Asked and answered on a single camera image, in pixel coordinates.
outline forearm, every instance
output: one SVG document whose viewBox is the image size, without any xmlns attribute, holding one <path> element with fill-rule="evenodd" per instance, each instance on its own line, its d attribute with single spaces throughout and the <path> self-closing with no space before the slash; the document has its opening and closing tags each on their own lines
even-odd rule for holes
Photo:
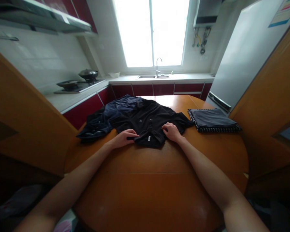
<svg viewBox="0 0 290 232">
<path fill-rule="evenodd" d="M 184 137 L 178 144 L 186 154 L 205 190 L 223 210 L 231 201 L 245 200 L 238 188 L 212 161 Z"/>
<path fill-rule="evenodd" d="M 104 159 L 111 152 L 108 144 L 103 145 L 94 155 L 69 173 L 36 205 L 17 228 L 17 231 L 48 231 L 74 205 Z"/>
</svg>

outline pot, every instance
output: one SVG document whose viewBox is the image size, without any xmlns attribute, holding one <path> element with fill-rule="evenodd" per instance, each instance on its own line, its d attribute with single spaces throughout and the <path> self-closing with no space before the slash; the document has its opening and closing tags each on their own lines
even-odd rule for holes
<svg viewBox="0 0 290 232">
<path fill-rule="evenodd" d="M 56 85 L 63 87 L 64 89 L 73 89 L 77 87 L 77 80 L 60 82 L 60 83 L 57 83 Z"/>
<path fill-rule="evenodd" d="M 84 78 L 86 80 L 86 82 L 91 83 L 96 81 L 96 77 L 98 76 L 98 71 L 94 71 L 91 69 L 85 69 L 83 71 L 81 71 L 78 75 L 81 78 Z"/>
</svg>

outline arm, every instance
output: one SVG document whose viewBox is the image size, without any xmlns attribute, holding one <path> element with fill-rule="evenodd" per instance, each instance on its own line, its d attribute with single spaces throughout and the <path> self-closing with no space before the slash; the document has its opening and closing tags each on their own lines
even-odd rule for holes
<svg viewBox="0 0 290 232">
<path fill-rule="evenodd" d="M 168 122 L 162 129 L 186 154 L 205 190 L 223 212 L 228 232 L 268 231 L 238 188 L 212 161 L 181 136 L 174 124 Z"/>
<path fill-rule="evenodd" d="M 134 143 L 133 140 L 127 140 L 127 137 L 138 135 L 133 129 L 128 129 L 104 144 L 94 155 L 55 185 L 15 231 L 53 231 L 56 223 L 74 205 L 108 154 L 115 148 Z"/>
</svg>

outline bright window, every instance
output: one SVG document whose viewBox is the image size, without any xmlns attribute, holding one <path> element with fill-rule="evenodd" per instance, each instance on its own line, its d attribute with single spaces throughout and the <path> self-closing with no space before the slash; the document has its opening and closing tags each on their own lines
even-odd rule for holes
<svg viewBox="0 0 290 232">
<path fill-rule="evenodd" d="M 189 0 L 113 2 L 128 67 L 181 65 Z"/>
</svg>

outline round table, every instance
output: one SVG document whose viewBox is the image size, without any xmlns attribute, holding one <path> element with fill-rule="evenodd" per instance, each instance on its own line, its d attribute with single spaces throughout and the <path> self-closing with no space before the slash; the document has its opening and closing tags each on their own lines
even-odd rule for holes
<svg viewBox="0 0 290 232">
<path fill-rule="evenodd" d="M 143 98 L 183 112 L 189 119 L 187 109 L 213 108 L 189 95 Z M 92 144 L 80 144 L 75 138 L 65 172 L 71 172 L 116 135 L 113 129 Z M 244 193 L 248 156 L 239 134 L 203 134 L 193 126 L 183 136 Z M 170 140 L 160 149 L 132 144 L 111 152 L 73 209 L 94 231 L 213 231 L 223 222 L 221 211 L 189 160 Z"/>
</svg>

